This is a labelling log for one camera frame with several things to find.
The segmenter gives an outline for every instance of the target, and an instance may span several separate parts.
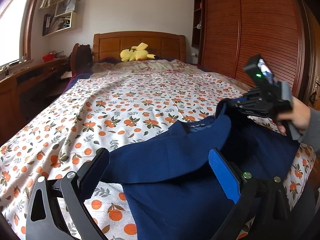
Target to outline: wall shelf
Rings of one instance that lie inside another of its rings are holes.
[[[195,0],[194,3],[194,14],[193,14],[193,31],[192,31],[192,42],[193,48],[199,48],[201,30],[197,29],[197,25],[201,22],[202,8],[200,7],[202,0]]]
[[[64,2],[64,1],[66,1],[66,0],[60,0],[60,1],[54,2],[54,3],[50,4],[50,6],[47,6],[47,7],[45,7],[45,8],[40,8],[40,10],[42,10],[42,9],[47,9],[47,8],[53,6],[53,5],[60,4],[60,3]]]
[[[47,35],[45,36],[52,36],[52,35],[56,35],[56,34],[60,34],[60,33],[65,33],[67,31],[72,31],[76,28],[76,20],[77,20],[77,14],[75,11],[71,11],[71,12],[68,12],[68,13],[64,13],[63,14],[64,16],[70,16],[70,26],[67,27],[67,28],[64,28],[64,29],[60,29],[60,30],[57,30],[55,32],[52,32],[52,33],[48,33]]]

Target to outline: hand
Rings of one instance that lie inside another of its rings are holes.
[[[289,112],[280,113],[277,116],[276,125],[281,134],[285,134],[285,127],[281,124],[282,120],[291,120],[300,132],[305,131],[310,122],[310,108],[297,98],[293,97],[293,109]]]

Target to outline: wooden wardrobe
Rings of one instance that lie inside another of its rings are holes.
[[[276,77],[302,98],[308,83],[310,37],[302,0],[202,0],[199,63],[253,86],[243,71],[261,54]]]

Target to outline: wooden desk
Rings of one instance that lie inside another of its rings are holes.
[[[67,65],[67,57],[57,59],[17,71],[0,81],[0,145],[28,123],[21,112],[19,95],[62,71]]]

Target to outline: yellow plush toy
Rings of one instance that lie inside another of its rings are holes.
[[[139,46],[131,47],[131,49],[125,49],[120,53],[121,60],[123,62],[135,61],[135,60],[146,60],[148,58],[156,59],[156,55],[149,54],[146,51],[147,44],[141,43]]]

